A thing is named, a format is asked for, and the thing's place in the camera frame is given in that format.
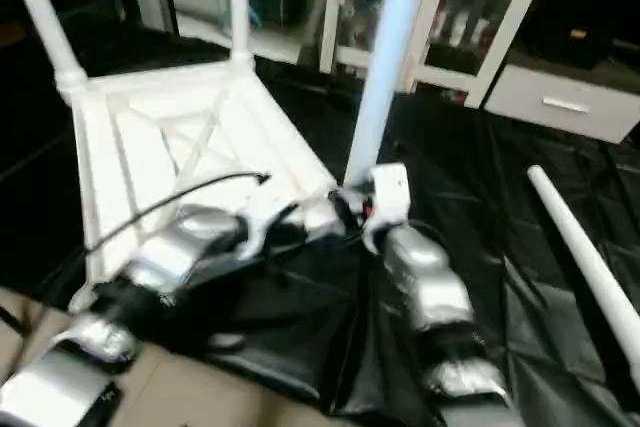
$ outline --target white wooden chair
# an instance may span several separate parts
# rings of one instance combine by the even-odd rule
[[[24,0],[75,125],[87,248],[173,192],[204,178],[258,170],[282,195],[326,193],[335,179],[318,160],[253,71],[248,0],[231,0],[233,47],[228,61],[88,78],[50,0]],[[377,159],[382,133],[420,0],[385,0],[347,169],[359,182]],[[238,209],[256,187],[234,180],[186,196]],[[111,278],[170,208],[134,225],[87,260],[86,302],[95,282]]]

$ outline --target white cabinet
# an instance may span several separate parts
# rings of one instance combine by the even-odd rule
[[[478,107],[532,0],[422,0],[398,89],[462,91]],[[320,70],[366,68],[382,0],[327,0]]]
[[[514,119],[619,143],[640,121],[640,95],[507,65],[486,104]]]

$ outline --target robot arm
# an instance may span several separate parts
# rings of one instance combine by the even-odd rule
[[[377,167],[371,187],[369,194],[342,191],[342,203],[336,205],[357,214],[365,246],[382,257],[406,296],[422,383],[446,425],[522,425],[510,409],[500,372],[488,360],[464,283],[451,270],[444,249],[407,220],[404,166]],[[113,380],[135,361],[140,341],[188,294],[189,285],[253,263],[267,231],[283,212],[290,212],[289,206],[271,189],[250,199],[239,215],[184,207],[143,243],[117,278],[98,287],[93,304],[42,356],[2,386],[0,426],[108,425],[120,399]],[[326,199],[298,209],[288,220],[301,211],[315,224],[306,229],[308,240],[342,232],[343,224]],[[205,259],[208,267],[203,269]]]
[[[135,361],[141,341],[162,322],[202,260],[208,278],[243,268],[260,254],[270,225],[289,204],[259,189],[232,215],[188,205],[147,239],[119,275],[96,288],[96,300],[51,346],[0,389],[0,426],[106,426],[117,408],[117,375]]]

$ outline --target beige floor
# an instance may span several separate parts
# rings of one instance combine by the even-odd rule
[[[14,315],[33,316],[33,302],[0,289],[0,304]],[[52,312],[36,334],[26,358],[37,355],[67,317]],[[0,366],[10,362],[20,337],[0,322]],[[314,409],[292,402],[257,384],[219,369],[176,356],[153,345],[118,385],[126,397],[113,422],[116,427],[339,427]]]

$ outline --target black fabric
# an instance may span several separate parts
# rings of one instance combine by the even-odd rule
[[[225,55],[210,44],[131,27],[85,22],[67,30],[91,75]],[[68,125],[42,52],[34,44],[20,49],[15,57],[0,51],[3,71],[11,65],[0,76],[3,115],[13,119],[0,126],[7,147],[0,163],[7,167],[17,153],[12,139],[21,142],[28,133],[40,139],[31,144],[41,145]],[[358,86],[269,62],[258,62],[258,73],[341,178]],[[47,121],[27,122],[34,113]],[[37,293],[56,257],[81,242],[73,139],[66,132],[64,148],[0,182],[10,199],[5,218],[15,226],[3,242],[11,261],[0,280],[23,292]],[[20,155],[32,152],[31,144]],[[640,425],[624,357],[526,177],[531,164],[545,168],[640,308],[638,151],[447,105],[425,92],[397,96],[381,160],[405,162],[412,215],[442,236],[488,355],[507,376],[526,424]],[[366,425],[431,425],[437,412],[416,386],[413,343],[390,283],[358,242],[316,248],[194,295],[170,329],[173,342],[164,342],[324,412]],[[208,343],[214,331],[243,340],[221,353],[219,342]]]

